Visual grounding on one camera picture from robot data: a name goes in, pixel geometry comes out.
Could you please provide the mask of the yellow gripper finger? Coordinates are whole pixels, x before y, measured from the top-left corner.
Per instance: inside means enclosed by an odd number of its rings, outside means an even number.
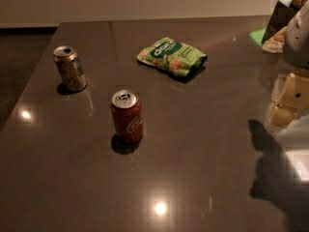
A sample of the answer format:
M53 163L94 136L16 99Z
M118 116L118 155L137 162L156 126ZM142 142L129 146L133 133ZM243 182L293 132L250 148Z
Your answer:
M309 105L309 71L278 74L267 112L267 122L286 128Z

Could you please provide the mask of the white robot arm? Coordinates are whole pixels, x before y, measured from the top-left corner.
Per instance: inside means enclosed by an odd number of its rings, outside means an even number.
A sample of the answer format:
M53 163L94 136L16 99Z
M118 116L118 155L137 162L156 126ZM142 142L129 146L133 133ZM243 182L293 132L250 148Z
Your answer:
M286 128L309 104L309 1L287 25L280 64L267 122Z

